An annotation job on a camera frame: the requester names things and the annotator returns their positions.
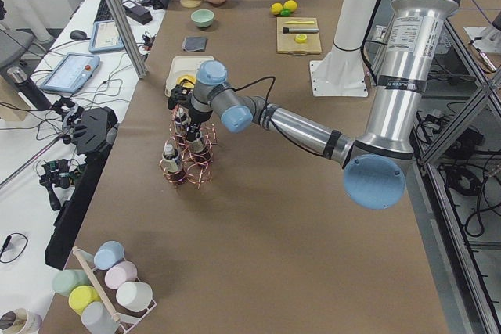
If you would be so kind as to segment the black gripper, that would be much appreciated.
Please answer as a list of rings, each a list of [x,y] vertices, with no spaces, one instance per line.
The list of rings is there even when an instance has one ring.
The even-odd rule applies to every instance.
[[[186,141],[194,142],[200,137],[201,124],[211,118],[211,107],[204,106],[199,110],[194,105],[190,105],[188,110],[190,123],[186,132]]]

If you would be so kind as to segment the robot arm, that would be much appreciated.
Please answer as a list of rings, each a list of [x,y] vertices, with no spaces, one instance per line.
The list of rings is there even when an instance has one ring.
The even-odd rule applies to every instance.
[[[373,210],[395,205],[413,161],[409,136],[435,49],[446,19],[461,0],[390,0],[393,14],[382,63],[369,84],[362,57],[378,2],[342,1],[333,44],[307,73],[311,93],[292,94],[304,115],[267,96],[243,95],[228,82],[222,63],[202,63],[184,103],[189,134],[196,135],[212,116],[232,133],[256,124],[314,156],[339,163],[344,190],[357,204]]]

